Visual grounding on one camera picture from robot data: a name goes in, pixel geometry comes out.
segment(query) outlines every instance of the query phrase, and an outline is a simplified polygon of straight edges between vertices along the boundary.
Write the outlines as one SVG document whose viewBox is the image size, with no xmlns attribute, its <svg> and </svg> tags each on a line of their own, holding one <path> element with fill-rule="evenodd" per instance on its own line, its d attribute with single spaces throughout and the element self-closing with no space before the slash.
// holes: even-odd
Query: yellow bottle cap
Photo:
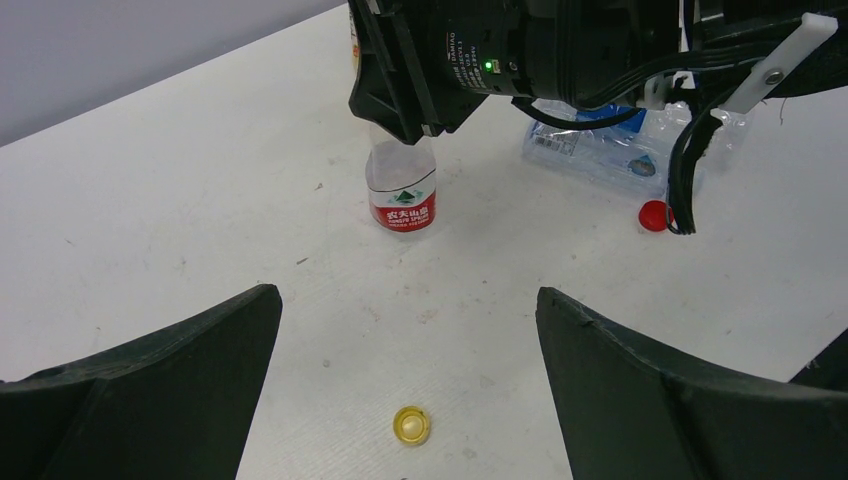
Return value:
<svg viewBox="0 0 848 480">
<path fill-rule="evenodd" d="M 395 436 L 405 445 L 421 445 L 430 436 L 430 417 L 419 407 L 403 407 L 395 414 Z"/>
</svg>

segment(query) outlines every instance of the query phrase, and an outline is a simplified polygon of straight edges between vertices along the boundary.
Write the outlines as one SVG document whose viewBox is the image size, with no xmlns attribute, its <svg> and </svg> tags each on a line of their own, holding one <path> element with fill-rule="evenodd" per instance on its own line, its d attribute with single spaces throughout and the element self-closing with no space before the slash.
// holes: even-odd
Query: red bottle label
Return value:
<svg viewBox="0 0 848 480">
<path fill-rule="evenodd" d="M 436 216 L 436 172 L 414 185 L 391 192 L 369 192 L 371 214 L 395 232 L 414 232 L 433 223 Z"/>
</svg>

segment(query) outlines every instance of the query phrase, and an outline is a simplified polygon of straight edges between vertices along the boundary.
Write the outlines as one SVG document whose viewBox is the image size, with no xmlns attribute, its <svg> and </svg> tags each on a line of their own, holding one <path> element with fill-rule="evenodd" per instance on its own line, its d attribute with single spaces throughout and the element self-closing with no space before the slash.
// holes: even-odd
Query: black cable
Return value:
<svg viewBox="0 0 848 480">
<path fill-rule="evenodd" d="M 674 143 L 668 166 L 666 203 L 674 212 L 674 221 L 671 220 L 670 215 L 667 215 L 666 224 L 672 233 L 677 235 L 695 233 L 695 216 L 692 212 L 695 166 L 709 147 L 716 130 L 723 125 L 721 120 L 712 116 L 712 110 L 726 102 L 736 89 L 737 87 L 734 86 L 721 93 L 703 107 L 689 105 L 692 121 L 683 129 L 683 133 Z"/>
<path fill-rule="evenodd" d="M 564 120 L 562 118 L 557 118 L 552 115 L 548 115 L 547 113 L 534 107 L 533 101 L 534 99 L 532 98 L 515 97 L 512 99 L 512 104 L 515 105 L 515 107 L 521 110 L 522 112 L 526 113 L 533 120 L 542 122 L 545 125 L 550 125 L 560 130 L 584 131 L 614 127 L 619 123 L 630 120 L 631 118 L 635 117 L 636 115 L 639 115 L 639 113 L 642 112 L 641 108 L 634 108 L 628 112 L 620 113 L 618 115 L 613 115 L 607 118 L 601 118 L 599 120 L 572 122 L 570 120 Z"/>
<path fill-rule="evenodd" d="M 649 78 L 657 75 L 682 71 L 708 72 L 735 69 L 762 60 L 777 45 L 774 42 L 759 42 L 668 55 L 642 64 L 625 73 L 614 83 L 597 91 L 591 97 L 575 99 L 567 103 L 578 110 L 594 110 L 625 95 L 634 88 L 644 85 Z"/>
</svg>

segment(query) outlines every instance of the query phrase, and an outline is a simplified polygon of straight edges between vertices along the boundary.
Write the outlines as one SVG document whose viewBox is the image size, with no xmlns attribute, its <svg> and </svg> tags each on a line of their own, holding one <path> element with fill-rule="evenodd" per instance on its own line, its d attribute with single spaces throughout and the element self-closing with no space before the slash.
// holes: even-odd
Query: screw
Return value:
<svg viewBox="0 0 848 480">
<path fill-rule="evenodd" d="M 785 75 L 783 75 L 783 70 L 779 68 L 769 70 L 766 72 L 766 85 L 777 85 L 783 81 L 784 77 Z"/>
</svg>

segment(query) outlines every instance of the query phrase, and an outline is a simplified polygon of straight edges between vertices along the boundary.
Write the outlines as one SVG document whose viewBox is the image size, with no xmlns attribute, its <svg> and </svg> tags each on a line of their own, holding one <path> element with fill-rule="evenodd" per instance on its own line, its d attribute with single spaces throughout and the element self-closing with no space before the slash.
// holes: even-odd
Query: green logo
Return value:
<svg viewBox="0 0 848 480">
<path fill-rule="evenodd" d="M 389 200 L 390 204 L 400 204 L 400 205 L 412 205 L 416 200 L 420 199 L 424 196 L 424 192 L 421 190 L 413 190 L 412 193 L 407 192 L 406 190 L 400 192 L 399 195 L 395 195 L 391 200 Z"/>
</svg>

